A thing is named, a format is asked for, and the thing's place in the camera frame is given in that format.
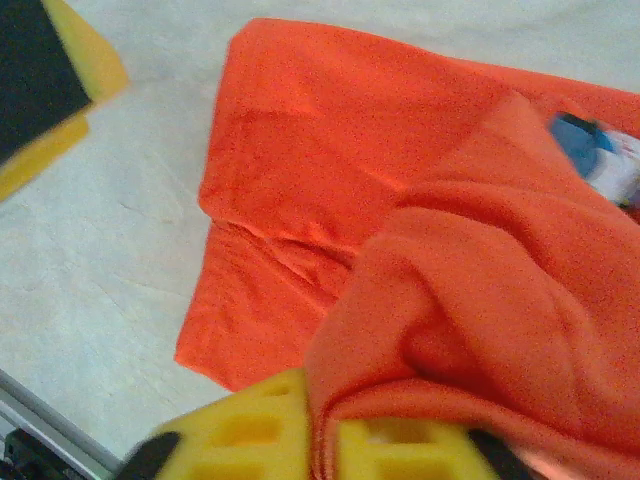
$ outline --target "white table surface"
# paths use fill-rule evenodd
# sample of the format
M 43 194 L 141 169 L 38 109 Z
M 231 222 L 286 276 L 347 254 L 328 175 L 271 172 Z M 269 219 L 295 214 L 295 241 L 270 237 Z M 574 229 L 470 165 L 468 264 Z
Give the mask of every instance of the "white table surface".
M 117 456 L 226 394 L 172 361 L 208 219 L 196 204 L 229 38 L 335 23 L 439 53 L 640 91 L 637 0 L 71 0 L 132 84 L 0 204 L 0 368 Z

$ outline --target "orange cloth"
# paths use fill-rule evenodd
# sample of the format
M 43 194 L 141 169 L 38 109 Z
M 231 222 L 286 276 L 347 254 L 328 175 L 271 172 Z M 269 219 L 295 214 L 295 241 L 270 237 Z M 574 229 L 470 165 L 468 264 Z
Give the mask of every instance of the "orange cloth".
M 251 22 L 220 85 L 200 191 L 214 224 L 176 359 L 232 389 L 300 365 L 363 243 L 417 185 L 315 342 L 317 414 L 362 412 L 329 406 L 389 379 L 377 388 L 406 392 L 399 411 L 483 405 L 567 455 L 636 455 L 638 227 L 556 147 L 559 110 L 640 136 L 631 93 Z

